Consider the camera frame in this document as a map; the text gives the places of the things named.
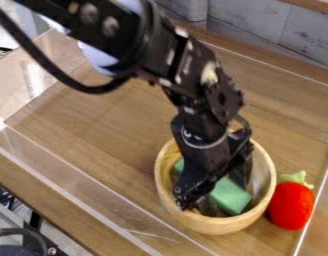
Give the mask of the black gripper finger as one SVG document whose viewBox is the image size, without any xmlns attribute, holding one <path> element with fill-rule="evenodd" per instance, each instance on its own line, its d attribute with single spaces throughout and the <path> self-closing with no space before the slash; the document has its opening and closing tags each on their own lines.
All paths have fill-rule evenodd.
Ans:
<svg viewBox="0 0 328 256">
<path fill-rule="evenodd" d="M 245 189 L 249 184 L 252 173 L 252 152 L 252 146 L 244 147 L 238 152 L 232 154 L 229 163 L 229 178 L 242 189 Z"/>
<path fill-rule="evenodd" d="M 201 196 L 195 202 L 194 207 L 198 210 L 199 214 L 207 217 L 222 217 L 222 211 L 211 202 L 211 199 L 207 195 Z"/>
</svg>

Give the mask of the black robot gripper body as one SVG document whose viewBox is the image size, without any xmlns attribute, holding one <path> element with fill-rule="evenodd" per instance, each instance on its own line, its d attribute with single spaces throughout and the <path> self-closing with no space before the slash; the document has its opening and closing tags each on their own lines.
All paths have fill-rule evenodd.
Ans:
<svg viewBox="0 0 328 256">
<path fill-rule="evenodd" d="M 229 174 L 232 154 L 244 147 L 253 147 L 249 137 L 248 129 L 226 130 L 213 142 L 206 142 L 185 129 L 174 134 L 183 160 L 171 189 L 175 203 L 187 206 L 211 191 L 216 182 Z"/>
</svg>

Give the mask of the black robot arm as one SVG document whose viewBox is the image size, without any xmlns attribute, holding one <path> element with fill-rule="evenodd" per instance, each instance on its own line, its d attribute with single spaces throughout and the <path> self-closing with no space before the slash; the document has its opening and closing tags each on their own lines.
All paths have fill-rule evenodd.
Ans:
<svg viewBox="0 0 328 256">
<path fill-rule="evenodd" d="M 162 88 L 177 108 L 170 129 L 183 161 L 171 189 L 178 208 L 194 206 L 232 171 L 246 185 L 253 144 L 249 124 L 238 115 L 242 93 L 211 49 L 171 24 L 154 1 L 14 1 L 78 41 L 91 66 L 111 78 L 105 85 L 82 84 L 20 36 L 23 49 L 69 87 L 102 94 L 137 77 Z"/>
</svg>

